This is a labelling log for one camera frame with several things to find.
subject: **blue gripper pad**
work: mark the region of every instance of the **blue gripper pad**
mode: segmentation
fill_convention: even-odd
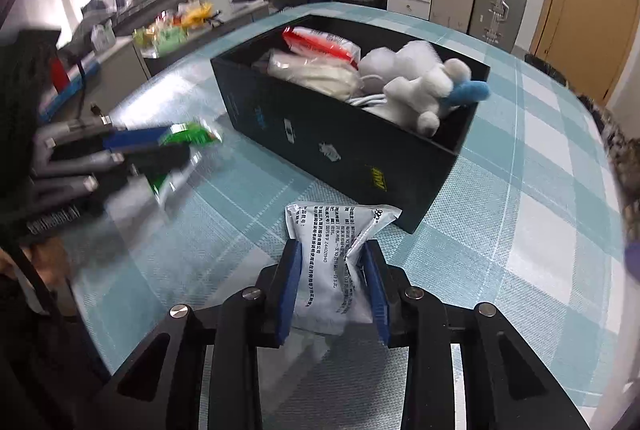
[[[279,345],[282,345],[284,340],[287,339],[287,336],[289,336],[291,321],[293,319],[293,308],[296,305],[296,295],[298,294],[300,273],[302,272],[302,244],[296,240],[291,251],[293,251],[293,256],[287,259],[287,263],[289,264],[287,281],[278,300],[276,338]]]
[[[380,340],[382,340],[385,345],[388,345],[390,339],[389,305],[386,302],[382,279],[378,273],[378,266],[376,266],[373,261],[373,255],[369,249],[368,242],[365,242],[360,250],[360,265],[364,271],[364,278],[367,281],[373,322],[378,328]]]
[[[104,139],[102,146],[107,150],[121,150],[130,146],[158,144],[169,130],[169,126],[153,126],[150,128],[134,128],[119,130]]]

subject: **white sachet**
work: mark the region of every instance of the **white sachet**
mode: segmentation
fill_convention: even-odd
[[[393,206],[359,204],[286,207],[289,236],[302,243],[293,327],[341,334],[347,324],[372,323],[366,284],[358,268],[360,249],[400,213]]]

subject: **door frame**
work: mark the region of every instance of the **door frame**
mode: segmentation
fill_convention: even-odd
[[[551,12],[552,3],[553,3],[553,0],[543,0],[542,9],[540,10],[540,16],[538,17],[538,24],[536,26],[536,31],[533,35],[533,38],[531,39],[529,52],[536,56],[538,55],[537,51],[540,48],[540,42],[542,40],[542,36],[545,31],[546,23],[549,19],[549,13]],[[629,56],[631,54],[631,49],[633,48],[636,35],[638,34],[638,28],[640,26],[640,0],[638,0],[638,6],[636,7],[636,13],[634,16],[633,24],[635,26],[626,43],[625,56],[623,56],[622,61],[620,62],[620,65],[618,67],[618,70],[616,71],[615,76],[613,77],[610,83],[610,86],[607,89],[607,92],[605,92],[604,97],[601,100],[599,100],[603,103],[607,103],[611,99],[613,95],[613,90],[615,90],[617,84],[620,82],[620,76],[622,76],[622,73],[626,67]]]

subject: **tablecloth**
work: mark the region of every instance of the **tablecloth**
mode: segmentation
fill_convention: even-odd
[[[418,230],[389,226],[378,240],[388,263],[442,301],[495,303],[573,402],[592,412],[612,367],[624,268],[616,188],[589,113],[568,89],[484,42],[341,3],[287,9],[236,30],[152,78],[111,115],[129,125],[203,117],[216,121],[224,143],[164,212],[103,216],[65,235],[74,295],[108,368],[172,305],[217,304],[252,284],[284,246],[287,203],[352,202],[237,133],[209,63],[309,13],[405,32],[491,67],[492,96]],[[294,334],[287,345],[278,358],[260,357],[265,428],[399,428],[405,350],[385,349],[363,328],[319,340]],[[455,351],[454,365],[460,397]],[[463,421],[460,402],[456,410]]]

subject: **red and white package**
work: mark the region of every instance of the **red and white package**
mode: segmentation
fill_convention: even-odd
[[[360,48],[340,36],[306,27],[286,27],[282,37],[296,54],[311,58],[318,55],[334,57],[358,68]]]

